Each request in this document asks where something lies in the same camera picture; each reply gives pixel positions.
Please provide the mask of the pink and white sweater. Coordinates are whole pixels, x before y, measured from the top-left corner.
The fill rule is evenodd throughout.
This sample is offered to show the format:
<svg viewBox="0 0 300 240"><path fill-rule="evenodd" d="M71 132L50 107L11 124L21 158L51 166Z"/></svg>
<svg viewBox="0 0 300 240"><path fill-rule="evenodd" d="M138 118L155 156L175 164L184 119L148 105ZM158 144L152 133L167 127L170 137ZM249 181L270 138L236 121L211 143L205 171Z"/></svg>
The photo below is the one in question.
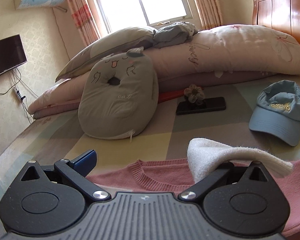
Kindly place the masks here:
<svg viewBox="0 0 300 240"><path fill-rule="evenodd" d="M91 175L87 179L110 191L179 194L211 175L226 161L236 166L260 161L267 168L290 204L290 217L283 235L288 239L300 239L300 160L284 161L258 148L232 147L210 139L194 138L189 142L185 159L137 160L120 170Z"/></svg>

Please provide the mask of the grey cat face cushion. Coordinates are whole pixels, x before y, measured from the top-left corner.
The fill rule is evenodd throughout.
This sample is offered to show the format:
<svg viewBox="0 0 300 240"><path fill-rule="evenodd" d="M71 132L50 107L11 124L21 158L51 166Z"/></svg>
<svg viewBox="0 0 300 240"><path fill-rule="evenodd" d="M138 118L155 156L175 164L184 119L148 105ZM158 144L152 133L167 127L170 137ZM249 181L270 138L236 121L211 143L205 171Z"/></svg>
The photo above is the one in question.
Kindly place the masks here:
<svg viewBox="0 0 300 240"><path fill-rule="evenodd" d="M158 97L157 74L142 47L109 55L89 73L78 108L79 124L93 138L132 138L150 122Z"/></svg>

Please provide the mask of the white power strip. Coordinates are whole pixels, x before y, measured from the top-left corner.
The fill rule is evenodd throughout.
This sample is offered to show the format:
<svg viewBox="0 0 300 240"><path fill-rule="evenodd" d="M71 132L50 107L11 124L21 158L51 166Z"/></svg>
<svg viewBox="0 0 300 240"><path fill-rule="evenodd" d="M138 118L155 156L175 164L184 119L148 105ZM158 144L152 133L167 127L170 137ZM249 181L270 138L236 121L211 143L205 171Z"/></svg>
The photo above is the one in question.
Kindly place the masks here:
<svg viewBox="0 0 300 240"><path fill-rule="evenodd" d="M23 100L26 98L26 96L25 96L25 95L22 95L22 94L20 93L19 89L16 88L16 87L14 87L14 93L15 93L17 99L18 99L21 103L23 103Z"/></svg>

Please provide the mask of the black phone with flower holder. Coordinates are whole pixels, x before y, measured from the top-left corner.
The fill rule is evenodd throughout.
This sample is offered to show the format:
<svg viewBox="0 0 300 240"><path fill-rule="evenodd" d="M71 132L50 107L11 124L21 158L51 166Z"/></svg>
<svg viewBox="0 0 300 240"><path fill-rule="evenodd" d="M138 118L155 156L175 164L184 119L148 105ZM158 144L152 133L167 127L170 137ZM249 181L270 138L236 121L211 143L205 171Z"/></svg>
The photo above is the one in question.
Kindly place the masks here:
<svg viewBox="0 0 300 240"><path fill-rule="evenodd" d="M176 115L217 112L226 110L224 97L207 98L204 90L194 84L184 89L184 101L178 103Z"/></svg>

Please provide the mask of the blue baseball cap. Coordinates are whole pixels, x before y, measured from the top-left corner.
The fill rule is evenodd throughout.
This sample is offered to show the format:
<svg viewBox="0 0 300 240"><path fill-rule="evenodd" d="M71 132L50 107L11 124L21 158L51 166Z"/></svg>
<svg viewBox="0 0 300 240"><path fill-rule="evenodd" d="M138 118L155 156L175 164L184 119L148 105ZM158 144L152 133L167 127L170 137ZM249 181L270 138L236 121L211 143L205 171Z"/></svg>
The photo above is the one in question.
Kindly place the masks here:
<svg viewBox="0 0 300 240"><path fill-rule="evenodd" d="M263 89L257 97L249 129L296 146L300 141L300 86L281 80Z"/></svg>

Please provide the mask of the grey pillow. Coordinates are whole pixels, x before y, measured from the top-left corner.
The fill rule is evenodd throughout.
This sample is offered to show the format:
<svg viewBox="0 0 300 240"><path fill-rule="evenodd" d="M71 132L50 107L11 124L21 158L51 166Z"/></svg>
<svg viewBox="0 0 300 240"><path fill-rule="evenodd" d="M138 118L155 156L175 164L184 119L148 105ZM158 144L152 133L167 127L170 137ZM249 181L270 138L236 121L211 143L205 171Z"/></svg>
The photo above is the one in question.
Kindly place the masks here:
<svg viewBox="0 0 300 240"><path fill-rule="evenodd" d="M58 74L55 81L71 79L85 74L102 58L127 52L133 48L150 48L154 44L153 27L129 27L111 33L93 42L75 55Z"/></svg>

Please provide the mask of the pink floral folded quilt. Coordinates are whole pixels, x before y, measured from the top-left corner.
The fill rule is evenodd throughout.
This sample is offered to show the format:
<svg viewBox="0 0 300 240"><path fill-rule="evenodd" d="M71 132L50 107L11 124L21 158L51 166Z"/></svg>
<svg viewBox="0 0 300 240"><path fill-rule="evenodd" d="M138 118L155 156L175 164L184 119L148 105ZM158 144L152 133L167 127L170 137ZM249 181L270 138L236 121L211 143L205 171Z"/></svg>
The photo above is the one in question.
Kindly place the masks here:
<svg viewBox="0 0 300 240"><path fill-rule="evenodd" d="M291 35L262 25L233 24L200 31L192 41L144 50L157 72L160 92L225 85L277 73L300 75L300 44ZM28 110L34 118L71 111L79 105L90 71L61 79Z"/></svg>

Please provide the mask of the folded grey-green cloth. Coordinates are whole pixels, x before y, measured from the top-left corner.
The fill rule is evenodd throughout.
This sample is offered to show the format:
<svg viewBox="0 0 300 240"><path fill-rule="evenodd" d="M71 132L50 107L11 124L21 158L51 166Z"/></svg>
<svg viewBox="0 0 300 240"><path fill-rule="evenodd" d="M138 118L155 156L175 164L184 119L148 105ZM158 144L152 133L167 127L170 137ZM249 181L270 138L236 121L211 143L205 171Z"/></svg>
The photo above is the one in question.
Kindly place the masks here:
<svg viewBox="0 0 300 240"><path fill-rule="evenodd" d="M155 48L175 46L192 41L198 28L190 22L175 22L157 30L153 36Z"/></svg>

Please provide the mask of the window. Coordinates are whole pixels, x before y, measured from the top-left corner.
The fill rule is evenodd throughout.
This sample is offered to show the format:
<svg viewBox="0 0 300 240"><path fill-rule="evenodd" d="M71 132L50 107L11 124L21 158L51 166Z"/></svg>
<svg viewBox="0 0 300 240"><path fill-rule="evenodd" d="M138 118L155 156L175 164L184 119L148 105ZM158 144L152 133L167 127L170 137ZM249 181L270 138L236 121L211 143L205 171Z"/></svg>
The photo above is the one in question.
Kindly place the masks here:
<svg viewBox="0 0 300 240"><path fill-rule="evenodd" d="M192 18L188 0L96 0L108 33Z"/></svg>

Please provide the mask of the pink floral curtain left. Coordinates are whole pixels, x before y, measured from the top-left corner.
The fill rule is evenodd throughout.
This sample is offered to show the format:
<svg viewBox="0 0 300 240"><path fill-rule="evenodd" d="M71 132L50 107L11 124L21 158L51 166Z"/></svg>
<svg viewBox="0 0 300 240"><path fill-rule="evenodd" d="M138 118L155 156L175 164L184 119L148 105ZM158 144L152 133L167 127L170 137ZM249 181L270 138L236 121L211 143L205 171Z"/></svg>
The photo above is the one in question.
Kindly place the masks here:
<svg viewBox="0 0 300 240"><path fill-rule="evenodd" d="M67 0L74 24L87 47L100 38L100 32L90 10L88 0Z"/></svg>

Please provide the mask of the pink floral curtain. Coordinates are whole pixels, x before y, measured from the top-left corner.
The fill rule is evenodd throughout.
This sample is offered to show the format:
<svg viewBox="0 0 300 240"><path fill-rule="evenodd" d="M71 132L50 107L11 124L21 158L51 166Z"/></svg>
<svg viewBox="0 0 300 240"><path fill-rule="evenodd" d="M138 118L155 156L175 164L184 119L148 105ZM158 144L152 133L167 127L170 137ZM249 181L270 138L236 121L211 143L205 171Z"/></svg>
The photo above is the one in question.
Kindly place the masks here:
<svg viewBox="0 0 300 240"><path fill-rule="evenodd" d="M100 38L100 32L90 10L88 0L67 0L74 24L87 47Z"/></svg>
<svg viewBox="0 0 300 240"><path fill-rule="evenodd" d="M194 0L203 30L223 25L219 0Z"/></svg>

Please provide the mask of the pink floral curtain right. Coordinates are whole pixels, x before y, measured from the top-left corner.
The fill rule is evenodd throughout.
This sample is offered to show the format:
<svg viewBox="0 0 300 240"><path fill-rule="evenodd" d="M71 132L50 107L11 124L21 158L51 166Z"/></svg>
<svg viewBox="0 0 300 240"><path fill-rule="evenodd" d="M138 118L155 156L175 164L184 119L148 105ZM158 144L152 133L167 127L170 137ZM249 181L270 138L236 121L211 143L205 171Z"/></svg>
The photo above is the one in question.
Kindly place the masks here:
<svg viewBox="0 0 300 240"><path fill-rule="evenodd" d="M223 25L219 0L194 0L203 30Z"/></svg>

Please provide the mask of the wall mounted television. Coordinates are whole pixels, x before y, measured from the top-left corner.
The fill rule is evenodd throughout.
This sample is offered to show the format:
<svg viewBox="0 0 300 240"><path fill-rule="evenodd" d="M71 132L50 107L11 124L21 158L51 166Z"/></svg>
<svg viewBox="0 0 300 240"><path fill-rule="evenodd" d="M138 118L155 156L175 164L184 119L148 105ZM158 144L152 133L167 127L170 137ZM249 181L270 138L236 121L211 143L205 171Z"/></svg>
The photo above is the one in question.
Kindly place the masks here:
<svg viewBox="0 0 300 240"><path fill-rule="evenodd" d="M0 75L27 62L21 36L0 40Z"/></svg>

